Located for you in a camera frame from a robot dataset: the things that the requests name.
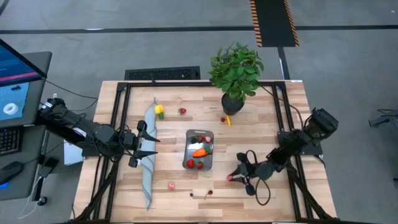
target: wooden tabletop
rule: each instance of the wooden tabletop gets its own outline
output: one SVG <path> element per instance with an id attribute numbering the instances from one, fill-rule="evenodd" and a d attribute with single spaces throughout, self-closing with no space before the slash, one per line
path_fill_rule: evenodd
<path id="1" fill-rule="evenodd" d="M 109 123 L 118 82 L 105 81 L 99 94 L 95 121 Z M 290 104 L 297 107 L 303 116 L 310 114 L 302 82 L 286 81 Z M 124 156 L 119 165 L 114 195 L 112 222 L 272 222 L 294 221 L 287 173 L 283 170 L 267 180 L 271 188 L 271 200 L 266 206 L 257 204 L 255 197 L 248 196 L 244 185 L 227 182 L 226 176 L 235 170 L 236 153 L 251 149 L 259 161 L 278 147 L 276 133 L 279 131 L 273 97 L 262 88 L 248 97 L 243 109 L 231 117 L 232 127 L 220 121 L 223 116 L 220 89 L 206 87 L 133 87 L 129 100 L 126 124 L 136 131 L 136 124 L 144 119 L 144 112 L 154 97 L 164 106 L 164 120 L 156 121 L 158 154 L 155 156 L 155 171 L 152 182 L 152 206 L 145 209 L 142 192 L 142 167 L 133 169 Z M 123 97 L 121 96 L 117 121 L 120 122 Z M 179 108 L 187 112 L 180 116 Z M 285 111 L 283 102 L 281 110 Z M 295 127 L 300 127 L 297 113 L 292 110 Z M 285 127 L 287 120 L 283 114 Z M 182 167 L 185 133 L 188 129 L 212 131 L 215 135 L 213 167 L 210 171 L 198 172 Z M 307 185 L 318 203 L 331 216 L 336 215 L 322 163 L 313 156 L 302 156 Z M 80 214 L 90 201 L 97 158 L 84 161 L 75 197 L 75 211 Z M 172 181 L 175 190 L 168 190 Z M 212 190 L 213 195 L 204 196 Z M 302 216 L 305 217 L 302 195 L 297 189 Z M 260 201 L 265 202 L 267 189 L 259 186 Z M 103 217 L 107 194 L 101 206 Z"/>

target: black mouse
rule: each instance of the black mouse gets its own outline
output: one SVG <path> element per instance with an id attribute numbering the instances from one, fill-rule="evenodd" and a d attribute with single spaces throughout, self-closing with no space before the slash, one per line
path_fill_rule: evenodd
<path id="1" fill-rule="evenodd" d="M 0 185 L 12 180 L 16 175 L 22 172 L 24 165 L 20 162 L 12 162 L 0 169 Z"/>

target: screen display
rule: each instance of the screen display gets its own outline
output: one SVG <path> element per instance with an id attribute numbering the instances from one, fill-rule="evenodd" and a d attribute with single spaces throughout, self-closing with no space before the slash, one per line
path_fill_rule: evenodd
<path id="1" fill-rule="evenodd" d="M 40 77 L 41 74 L 0 45 L 0 85 L 28 82 Z"/>

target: monitor screen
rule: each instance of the monitor screen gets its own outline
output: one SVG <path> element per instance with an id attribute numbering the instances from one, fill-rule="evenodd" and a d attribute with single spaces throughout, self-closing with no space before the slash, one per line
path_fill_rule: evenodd
<path id="1" fill-rule="evenodd" d="M 42 72 L 26 58 L 1 41 L 0 86 L 30 82 L 43 77 Z"/>

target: carrot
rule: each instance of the carrot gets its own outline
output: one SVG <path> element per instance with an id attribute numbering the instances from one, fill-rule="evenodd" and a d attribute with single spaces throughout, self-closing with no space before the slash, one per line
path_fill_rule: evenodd
<path id="1" fill-rule="evenodd" d="M 202 157 L 202 156 L 209 154 L 210 152 L 211 151 L 210 151 L 209 147 L 200 148 L 200 149 L 197 149 L 195 152 L 193 152 L 192 156 L 193 157 Z"/>

